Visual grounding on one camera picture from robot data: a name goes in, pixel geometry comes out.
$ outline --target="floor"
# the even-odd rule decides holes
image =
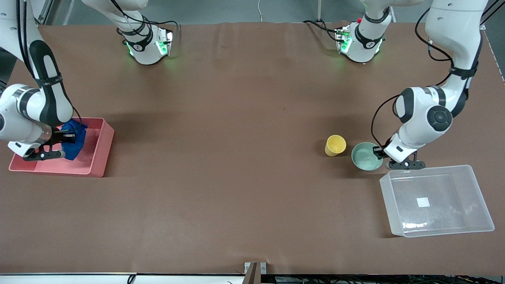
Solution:
[[[301,22],[317,17],[317,0],[260,1],[265,22]],[[395,19],[397,22],[416,22],[431,3],[432,0],[425,0],[417,6],[396,7]],[[322,0],[321,17],[326,22],[352,21],[361,17],[363,10],[363,5],[358,0]],[[53,25],[112,24],[106,17],[80,0],[55,1],[53,11],[53,18],[48,20],[48,23]],[[170,19],[183,25],[260,21],[257,0],[150,0],[142,13],[153,21]],[[496,59],[502,65],[505,65],[505,35],[501,32],[504,24],[505,9],[499,10],[486,22],[486,33]],[[0,80],[7,82],[15,58],[0,51],[0,62]]]

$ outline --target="white sticker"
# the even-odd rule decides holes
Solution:
[[[430,202],[427,197],[417,198],[417,206],[419,207],[430,207]]]

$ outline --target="blue fabric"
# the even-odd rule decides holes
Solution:
[[[79,122],[71,119],[62,126],[62,130],[72,130],[79,126]],[[84,146],[84,139],[86,138],[86,124],[68,133],[75,133],[75,143],[62,143],[62,150],[65,151],[65,159],[73,161]]]

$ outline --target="clear plastic container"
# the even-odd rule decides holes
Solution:
[[[380,185],[395,235],[414,238],[494,230],[469,165],[390,171]]]

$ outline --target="pink tray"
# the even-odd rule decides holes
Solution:
[[[22,157],[14,155],[9,170],[44,175],[103,177],[114,129],[103,118],[83,117],[82,123],[88,126],[86,139],[84,147],[74,161],[54,159],[26,162]],[[60,149],[60,144],[53,147],[53,150]]]

